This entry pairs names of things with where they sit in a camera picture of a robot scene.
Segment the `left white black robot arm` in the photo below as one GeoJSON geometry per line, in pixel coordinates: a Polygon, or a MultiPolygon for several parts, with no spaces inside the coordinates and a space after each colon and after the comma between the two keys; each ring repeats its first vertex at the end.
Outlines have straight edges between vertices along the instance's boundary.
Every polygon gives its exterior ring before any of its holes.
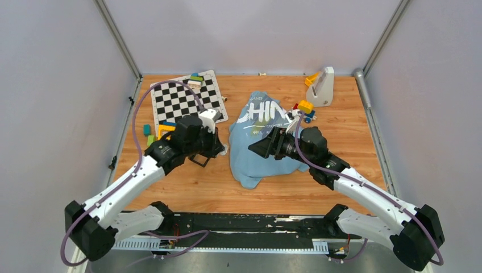
{"type": "Polygon", "coordinates": [[[153,142],[118,180],[84,203],[72,201],[65,207],[66,233],[87,260],[99,260],[115,243],[145,231],[167,235],[173,230],[171,211],[162,202],[135,212],[123,210],[186,158],[200,154],[210,159],[222,153],[225,147],[215,125],[220,115],[207,109],[181,118],[174,131],[153,142]]]}

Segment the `white round brooch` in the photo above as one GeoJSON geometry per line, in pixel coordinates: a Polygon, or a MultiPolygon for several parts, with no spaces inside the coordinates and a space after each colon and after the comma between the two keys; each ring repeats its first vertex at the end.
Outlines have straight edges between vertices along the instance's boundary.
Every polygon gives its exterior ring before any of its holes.
{"type": "Polygon", "coordinates": [[[221,156],[225,156],[228,153],[228,145],[224,144],[223,145],[223,150],[219,153],[221,156]]]}

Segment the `light blue printed t-shirt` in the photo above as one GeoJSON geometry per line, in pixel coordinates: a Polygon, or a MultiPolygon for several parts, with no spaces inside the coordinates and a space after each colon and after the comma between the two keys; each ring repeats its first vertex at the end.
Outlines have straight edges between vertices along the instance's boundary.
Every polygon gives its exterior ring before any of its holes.
{"type": "Polygon", "coordinates": [[[285,157],[280,160],[267,152],[273,128],[286,128],[286,110],[266,92],[254,91],[237,120],[229,127],[230,170],[245,189],[254,189],[263,178],[305,172],[308,165],[285,157]]]}

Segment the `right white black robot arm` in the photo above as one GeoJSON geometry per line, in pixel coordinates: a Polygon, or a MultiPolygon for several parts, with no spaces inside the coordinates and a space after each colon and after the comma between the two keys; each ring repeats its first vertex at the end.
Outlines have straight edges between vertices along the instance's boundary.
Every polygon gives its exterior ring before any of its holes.
{"type": "Polygon", "coordinates": [[[429,263],[444,263],[440,247],[445,238],[437,211],[429,205],[417,207],[403,201],[364,178],[329,151],[327,140],[317,127],[298,133],[275,127],[248,149],[262,158],[289,157],[306,163],[318,184],[374,213],[368,216],[342,204],[334,206],[324,223],[329,236],[336,238],[346,233],[376,242],[392,250],[400,262],[415,271],[422,271],[429,263]]]}

